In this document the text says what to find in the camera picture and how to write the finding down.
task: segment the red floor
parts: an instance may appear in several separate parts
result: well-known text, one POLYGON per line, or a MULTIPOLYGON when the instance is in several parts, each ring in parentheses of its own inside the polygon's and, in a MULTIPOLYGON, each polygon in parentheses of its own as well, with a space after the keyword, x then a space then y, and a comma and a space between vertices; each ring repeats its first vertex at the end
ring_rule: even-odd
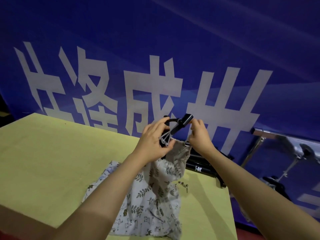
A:
MULTIPOLYGON (((264 240, 262 236, 247 232, 242 229, 237 228, 236 231, 237 231, 238 240, 264 240)), ((19 240, 19 239, 0 232, 0 240, 19 240)))

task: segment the right hand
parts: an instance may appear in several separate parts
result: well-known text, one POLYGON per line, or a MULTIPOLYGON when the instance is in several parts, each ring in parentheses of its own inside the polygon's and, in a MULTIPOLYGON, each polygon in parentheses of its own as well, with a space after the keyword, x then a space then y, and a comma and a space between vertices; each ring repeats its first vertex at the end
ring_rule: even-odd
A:
POLYGON ((216 150, 203 121, 193 119, 191 124, 192 134, 189 135, 189 143, 196 152, 204 156, 204 154, 216 150))

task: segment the yellow table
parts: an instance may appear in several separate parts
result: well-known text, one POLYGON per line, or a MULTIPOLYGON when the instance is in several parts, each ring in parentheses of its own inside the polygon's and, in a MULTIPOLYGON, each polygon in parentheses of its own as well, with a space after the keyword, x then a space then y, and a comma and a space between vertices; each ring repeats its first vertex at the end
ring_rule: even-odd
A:
MULTIPOLYGON (((122 162, 137 142, 136 137, 36 113, 2 127, 0 205, 56 228, 109 162, 122 162)), ((189 170, 182 181, 189 188, 188 193, 180 188, 181 239, 237 239, 228 189, 189 170)))

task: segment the forearm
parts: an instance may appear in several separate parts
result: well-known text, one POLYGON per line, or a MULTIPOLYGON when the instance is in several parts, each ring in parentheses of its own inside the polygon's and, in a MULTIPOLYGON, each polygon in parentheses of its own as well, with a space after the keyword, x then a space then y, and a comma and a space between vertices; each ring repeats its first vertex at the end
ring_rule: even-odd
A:
POLYGON ((105 240, 134 177, 143 167, 135 157, 130 154, 57 229, 53 239, 105 240))
POLYGON ((320 239, 320 224, 212 148, 204 156, 267 239, 320 239))

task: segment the garment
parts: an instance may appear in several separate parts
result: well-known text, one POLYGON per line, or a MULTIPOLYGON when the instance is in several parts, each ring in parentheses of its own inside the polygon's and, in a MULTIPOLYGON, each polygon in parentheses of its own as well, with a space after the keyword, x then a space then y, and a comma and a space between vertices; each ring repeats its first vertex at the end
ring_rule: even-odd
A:
MULTIPOLYGON (((110 234, 180 239, 181 199, 178 187, 172 182, 183 176, 190 150, 190 146, 177 140, 165 159, 150 162, 142 168, 123 201, 110 234)), ((110 162, 101 177, 88 187, 82 201, 119 165, 110 162)))

